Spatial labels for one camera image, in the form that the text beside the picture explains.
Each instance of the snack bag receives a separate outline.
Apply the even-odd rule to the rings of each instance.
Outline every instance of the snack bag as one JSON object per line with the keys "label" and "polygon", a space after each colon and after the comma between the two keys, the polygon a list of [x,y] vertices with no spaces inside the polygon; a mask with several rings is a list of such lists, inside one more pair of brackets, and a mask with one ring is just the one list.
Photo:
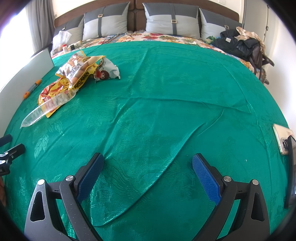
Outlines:
{"label": "snack bag", "polygon": [[89,68],[97,67],[97,61],[105,56],[87,57],[82,50],[76,52],[72,57],[56,72],[56,75],[69,80],[69,89],[88,71]]}
{"label": "snack bag", "polygon": [[118,67],[109,59],[103,57],[94,72],[94,79],[97,82],[100,80],[115,79],[116,77],[120,79]]}
{"label": "snack bag", "polygon": [[[94,73],[96,69],[95,66],[91,66],[89,70]],[[89,77],[89,72],[84,73],[84,75],[76,82],[73,89],[78,90],[80,87],[85,83],[87,78]],[[38,105],[43,104],[44,102],[48,101],[52,97],[66,91],[69,89],[69,80],[67,78],[59,78],[57,81],[51,83],[47,87],[44,88],[44,90],[40,93],[38,98]],[[46,117],[50,117],[59,107],[52,109],[50,112],[46,114]]]}
{"label": "snack bag", "polygon": [[43,102],[37,108],[35,108],[30,114],[28,114],[22,121],[21,127],[28,127],[42,118],[42,116],[48,114],[50,111],[59,108],[63,104],[66,104],[72,100],[78,90],[70,89],[61,92],[58,95],[52,96],[47,101]]}
{"label": "snack bag", "polygon": [[[90,75],[96,76],[97,80],[106,80],[119,77],[119,70],[105,56],[87,57],[84,52],[78,51],[56,72],[60,78],[45,87],[38,98],[38,105],[47,102],[54,96],[70,89],[78,90]],[[59,107],[50,109],[47,104],[41,106],[42,111],[46,112],[46,117],[50,117]]]}

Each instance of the gray curtain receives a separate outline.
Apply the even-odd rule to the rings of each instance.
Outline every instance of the gray curtain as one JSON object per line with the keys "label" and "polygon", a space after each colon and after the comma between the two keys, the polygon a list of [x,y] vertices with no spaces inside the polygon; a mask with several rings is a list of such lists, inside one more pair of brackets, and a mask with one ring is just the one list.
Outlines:
{"label": "gray curtain", "polygon": [[52,42],[54,34],[52,0],[32,0],[26,6],[26,13],[30,25],[33,50],[37,52]]}

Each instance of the brown wooden headboard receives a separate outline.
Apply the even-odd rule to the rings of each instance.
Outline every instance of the brown wooden headboard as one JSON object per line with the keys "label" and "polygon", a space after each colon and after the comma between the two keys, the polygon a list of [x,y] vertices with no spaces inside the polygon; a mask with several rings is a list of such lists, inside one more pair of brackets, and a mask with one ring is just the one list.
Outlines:
{"label": "brown wooden headboard", "polygon": [[[85,12],[92,11],[96,8],[112,5],[116,3],[127,2],[128,0],[96,0],[83,4],[77,8],[72,9],[69,12],[57,17],[54,20],[55,26],[60,26],[73,18],[84,14]],[[128,30],[138,31],[145,30],[146,28],[146,16],[144,11],[143,2],[165,2],[165,3],[180,3],[199,6],[200,8],[209,10],[221,14],[225,17],[239,21],[239,14],[227,7],[224,7],[218,3],[208,0],[130,0],[128,7]]]}

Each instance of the smartphone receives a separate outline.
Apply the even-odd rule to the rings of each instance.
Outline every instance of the smartphone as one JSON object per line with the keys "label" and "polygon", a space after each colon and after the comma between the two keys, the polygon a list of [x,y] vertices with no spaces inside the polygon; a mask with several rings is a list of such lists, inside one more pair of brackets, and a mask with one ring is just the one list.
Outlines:
{"label": "smartphone", "polygon": [[276,135],[276,140],[278,142],[279,151],[282,155],[288,155],[289,148],[287,139],[289,136],[293,136],[295,138],[294,132],[291,129],[277,124],[273,124],[273,129]]}

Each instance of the beige cloth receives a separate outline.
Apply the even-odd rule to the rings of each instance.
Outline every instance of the beige cloth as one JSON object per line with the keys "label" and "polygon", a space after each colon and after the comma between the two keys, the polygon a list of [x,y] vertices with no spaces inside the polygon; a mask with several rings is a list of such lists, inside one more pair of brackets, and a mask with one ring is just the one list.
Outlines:
{"label": "beige cloth", "polygon": [[264,42],[258,37],[258,35],[254,32],[249,32],[247,30],[244,30],[241,27],[237,27],[237,31],[239,32],[239,36],[235,37],[237,40],[247,40],[249,38],[257,39],[260,43],[260,46],[262,47],[263,54],[265,54],[265,44]]}

